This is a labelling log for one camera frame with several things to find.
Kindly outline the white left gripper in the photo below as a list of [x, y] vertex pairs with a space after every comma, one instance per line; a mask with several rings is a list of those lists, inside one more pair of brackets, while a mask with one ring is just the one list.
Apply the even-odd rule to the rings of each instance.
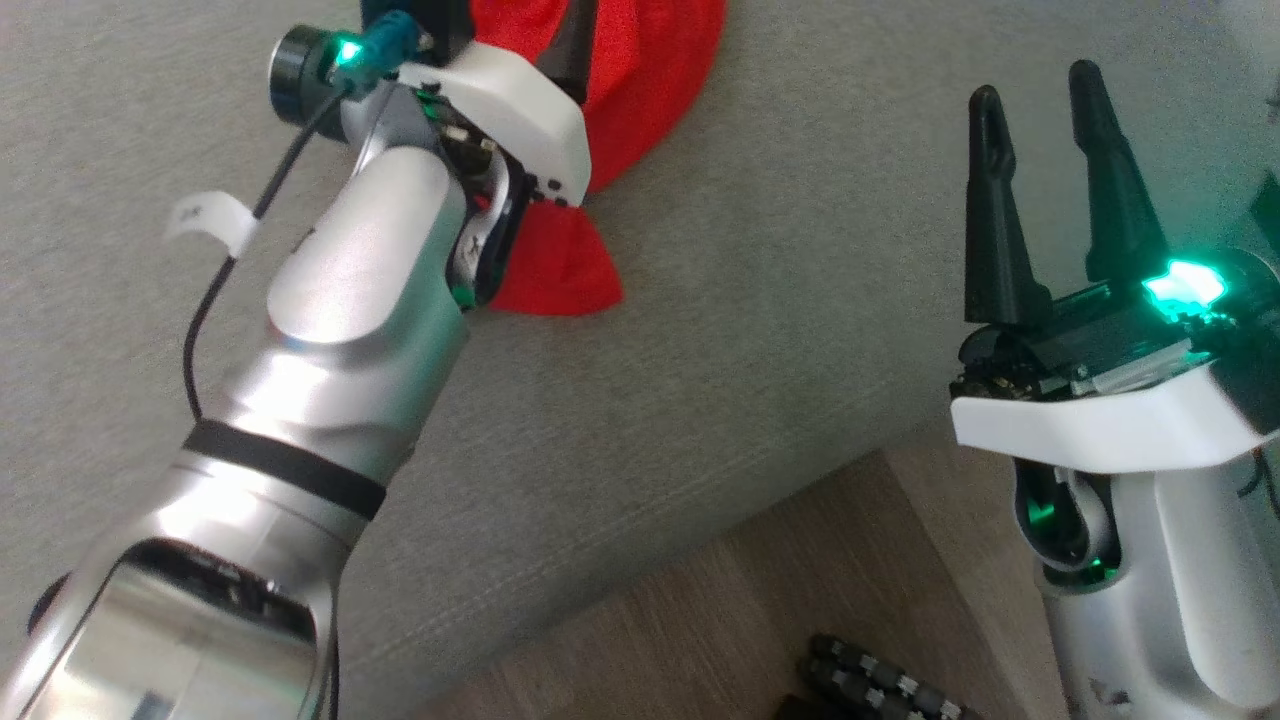
[[407, 61], [398, 82], [438, 95], [538, 178], [556, 202], [581, 202], [593, 176], [582, 109], [593, 67], [598, 0], [566, 0], [540, 70], [524, 56], [471, 42], [447, 65]]

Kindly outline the red basketball jersey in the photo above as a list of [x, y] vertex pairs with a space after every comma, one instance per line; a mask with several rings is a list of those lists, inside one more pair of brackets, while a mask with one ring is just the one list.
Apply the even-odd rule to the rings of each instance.
[[[468, 0], [479, 41], [529, 60], [548, 50], [568, 0]], [[588, 102], [591, 193], [654, 150], [690, 110], [716, 61], [727, 0], [598, 0]], [[584, 316], [625, 290], [586, 210], [535, 202], [492, 307]]]

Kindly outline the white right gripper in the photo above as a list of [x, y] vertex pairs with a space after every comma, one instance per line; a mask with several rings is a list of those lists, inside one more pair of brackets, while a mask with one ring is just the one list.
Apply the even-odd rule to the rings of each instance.
[[1211, 366], [1235, 322], [1220, 260], [1172, 260], [1100, 67], [1068, 72], [1085, 156], [1093, 284], [1052, 299], [1034, 277], [1012, 192], [1018, 159], [996, 87], [968, 104], [965, 319], [957, 441], [1087, 473], [1211, 468], [1261, 445]]

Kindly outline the grey fabric sofa seat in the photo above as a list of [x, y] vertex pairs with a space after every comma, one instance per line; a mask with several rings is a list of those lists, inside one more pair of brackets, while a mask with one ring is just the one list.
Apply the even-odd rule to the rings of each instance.
[[[675, 132], [591, 196], [623, 302], [477, 314], [340, 584], [343, 720], [498, 653], [945, 411], [966, 104], [993, 85], [1037, 278], [1085, 279], [1068, 68], [1100, 65], [1172, 243], [1274, 155], [1262, 0], [730, 0]], [[356, 0], [0, 0], [0, 685], [33, 602], [154, 489], [221, 258], [173, 204], [253, 201], [294, 129], [268, 63]]]

